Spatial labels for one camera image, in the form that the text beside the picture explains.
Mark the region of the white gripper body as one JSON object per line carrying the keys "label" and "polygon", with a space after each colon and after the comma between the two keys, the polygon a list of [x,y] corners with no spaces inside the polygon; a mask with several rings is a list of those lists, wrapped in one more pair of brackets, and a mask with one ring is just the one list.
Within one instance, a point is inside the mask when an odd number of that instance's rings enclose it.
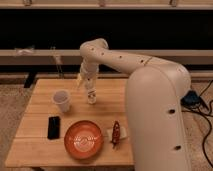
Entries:
{"label": "white gripper body", "polygon": [[95,93],[95,83],[98,70],[80,69],[80,84],[84,86],[87,94]]}

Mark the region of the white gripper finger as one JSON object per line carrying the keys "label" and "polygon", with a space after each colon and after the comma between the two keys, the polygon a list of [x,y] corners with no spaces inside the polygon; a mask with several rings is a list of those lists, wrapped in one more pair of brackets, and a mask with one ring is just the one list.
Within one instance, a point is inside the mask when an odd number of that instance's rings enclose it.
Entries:
{"label": "white gripper finger", "polygon": [[79,73],[77,75],[77,89],[79,89],[81,87],[81,85],[83,84],[83,78],[81,77],[81,74]]}
{"label": "white gripper finger", "polygon": [[96,103],[96,94],[91,94],[90,103],[91,104],[95,104]]}

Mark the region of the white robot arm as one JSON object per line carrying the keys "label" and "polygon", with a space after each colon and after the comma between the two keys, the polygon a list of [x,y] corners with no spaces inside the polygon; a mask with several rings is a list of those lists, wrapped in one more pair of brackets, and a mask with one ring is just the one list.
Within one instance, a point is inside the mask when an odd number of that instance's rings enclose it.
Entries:
{"label": "white robot arm", "polygon": [[125,113],[135,171],[192,171],[181,111],[190,89],[187,69],[176,62],[114,51],[100,38],[80,46],[82,80],[104,64],[128,75]]}

